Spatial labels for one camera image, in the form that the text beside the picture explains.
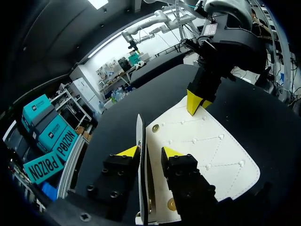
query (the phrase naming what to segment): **white handbag flap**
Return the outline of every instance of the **white handbag flap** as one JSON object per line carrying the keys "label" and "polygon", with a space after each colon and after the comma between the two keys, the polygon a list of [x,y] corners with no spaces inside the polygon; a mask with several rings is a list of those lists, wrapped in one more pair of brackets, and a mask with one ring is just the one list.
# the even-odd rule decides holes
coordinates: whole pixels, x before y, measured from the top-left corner
{"label": "white handbag flap", "polygon": [[[146,128],[147,147],[154,180],[158,223],[181,220],[167,207],[173,197],[161,166],[161,148],[167,146],[182,154],[192,154],[198,169],[216,187],[215,197],[236,199],[259,179],[258,166],[237,140],[204,108],[194,116],[186,110],[187,97],[163,113]],[[159,129],[154,132],[154,125]]]}

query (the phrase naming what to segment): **black table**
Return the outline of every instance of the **black table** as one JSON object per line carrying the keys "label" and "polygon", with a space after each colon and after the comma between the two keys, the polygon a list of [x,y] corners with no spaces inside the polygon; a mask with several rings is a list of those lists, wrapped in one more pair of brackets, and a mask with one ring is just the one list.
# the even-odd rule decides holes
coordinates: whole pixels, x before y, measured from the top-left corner
{"label": "black table", "polygon": [[[186,95],[187,85],[196,72],[197,67],[191,65],[176,66],[105,112],[80,168],[76,193],[86,195],[86,186],[100,174],[102,161],[109,154],[135,145],[137,114],[141,114],[146,125],[150,124]],[[223,79],[215,102],[207,110],[259,166],[259,181],[250,192],[256,193],[269,181],[273,184],[271,202],[279,203],[293,181],[295,161],[300,155],[301,119],[275,97],[240,79],[236,82]],[[133,225],[138,211],[136,180],[123,222]]]}
{"label": "black table", "polygon": [[131,86],[139,88],[158,75],[177,65],[183,64],[183,58],[186,54],[171,52],[152,59],[145,66],[132,73]]}

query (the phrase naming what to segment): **teal box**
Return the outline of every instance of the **teal box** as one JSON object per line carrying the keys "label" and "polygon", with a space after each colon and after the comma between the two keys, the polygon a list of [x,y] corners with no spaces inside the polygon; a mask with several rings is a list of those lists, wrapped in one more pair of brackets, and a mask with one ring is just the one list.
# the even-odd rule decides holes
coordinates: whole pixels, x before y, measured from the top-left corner
{"label": "teal box", "polygon": [[65,121],[60,115],[57,115],[39,135],[38,147],[44,152],[51,152],[51,149],[66,127]]}
{"label": "teal box", "polygon": [[55,152],[48,153],[24,164],[24,169],[29,179],[36,184],[40,184],[63,168],[64,166]]}
{"label": "teal box", "polygon": [[33,127],[34,120],[49,106],[51,106],[51,103],[44,94],[23,108],[22,123],[28,132]]}
{"label": "teal box", "polygon": [[62,160],[67,161],[77,137],[78,135],[74,130],[70,126],[67,126],[57,140],[52,152],[55,152]]}

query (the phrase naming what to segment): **white cabinet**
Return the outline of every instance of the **white cabinet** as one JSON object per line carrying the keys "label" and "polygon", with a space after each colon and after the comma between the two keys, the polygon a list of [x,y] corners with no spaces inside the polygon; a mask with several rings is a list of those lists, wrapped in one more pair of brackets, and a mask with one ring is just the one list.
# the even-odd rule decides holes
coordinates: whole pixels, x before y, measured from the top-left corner
{"label": "white cabinet", "polygon": [[88,86],[83,78],[76,79],[69,86],[76,95],[80,95],[86,105],[95,113],[102,114],[103,111],[99,107],[99,98],[93,90]]}

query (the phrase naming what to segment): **ceiling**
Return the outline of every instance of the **ceiling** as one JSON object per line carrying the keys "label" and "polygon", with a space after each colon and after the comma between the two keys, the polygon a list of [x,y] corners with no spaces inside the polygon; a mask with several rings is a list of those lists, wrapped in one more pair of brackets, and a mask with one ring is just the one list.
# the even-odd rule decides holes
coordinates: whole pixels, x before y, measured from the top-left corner
{"label": "ceiling", "polygon": [[1,91],[9,97],[6,102],[67,74],[116,30],[165,5],[109,0],[96,10],[88,0],[24,0],[17,8],[10,4],[13,38],[7,37],[8,54],[1,76]]}

